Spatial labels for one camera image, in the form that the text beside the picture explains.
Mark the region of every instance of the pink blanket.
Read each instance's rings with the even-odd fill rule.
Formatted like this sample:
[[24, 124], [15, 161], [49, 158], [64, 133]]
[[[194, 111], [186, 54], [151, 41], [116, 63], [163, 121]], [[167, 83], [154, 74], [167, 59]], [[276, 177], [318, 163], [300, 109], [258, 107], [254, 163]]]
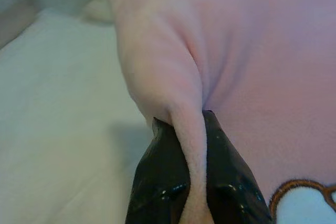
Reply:
[[212, 222], [202, 109], [266, 200], [290, 179], [336, 183], [336, 0], [111, 0], [129, 91], [174, 125], [191, 174], [181, 223]]

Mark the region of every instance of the shiny black plastic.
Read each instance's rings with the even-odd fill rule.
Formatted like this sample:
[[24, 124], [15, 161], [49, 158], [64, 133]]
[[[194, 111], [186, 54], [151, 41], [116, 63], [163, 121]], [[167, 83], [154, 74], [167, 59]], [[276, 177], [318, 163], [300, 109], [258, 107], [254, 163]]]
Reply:
[[[270, 224], [256, 180], [211, 111], [207, 132], [207, 202], [215, 224]], [[190, 189], [184, 154], [174, 128], [157, 119], [154, 139], [133, 181], [126, 224], [178, 224]]]

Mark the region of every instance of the white bed sheet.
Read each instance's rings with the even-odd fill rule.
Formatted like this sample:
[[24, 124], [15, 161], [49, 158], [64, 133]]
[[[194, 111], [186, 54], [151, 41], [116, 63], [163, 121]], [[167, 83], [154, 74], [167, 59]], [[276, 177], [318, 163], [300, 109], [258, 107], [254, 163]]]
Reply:
[[151, 136], [113, 28], [43, 11], [0, 51], [0, 223], [123, 223]]

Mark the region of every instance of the brown stitched outline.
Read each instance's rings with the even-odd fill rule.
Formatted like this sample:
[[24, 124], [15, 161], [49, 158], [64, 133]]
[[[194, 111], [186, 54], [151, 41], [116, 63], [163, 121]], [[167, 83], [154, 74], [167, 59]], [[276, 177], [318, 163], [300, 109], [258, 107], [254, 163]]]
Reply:
[[273, 194], [269, 202], [269, 210], [274, 223], [277, 222], [277, 206], [280, 199], [289, 191], [297, 187], [310, 187], [320, 191], [328, 205], [336, 212], [336, 202], [332, 198], [332, 193], [336, 191], [336, 185], [325, 187], [324, 185], [308, 179], [293, 179], [283, 183]]

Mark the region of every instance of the fleece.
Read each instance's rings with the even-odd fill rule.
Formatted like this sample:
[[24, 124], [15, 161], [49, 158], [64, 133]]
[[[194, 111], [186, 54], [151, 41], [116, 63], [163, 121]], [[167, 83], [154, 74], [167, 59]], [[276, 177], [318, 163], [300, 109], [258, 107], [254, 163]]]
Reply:
[[213, 222], [202, 109], [266, 200], [294, 178], [336, 183], [336, 0], [110, 2], [129, 93], [175, 127], [188, 163], [181, 223]]

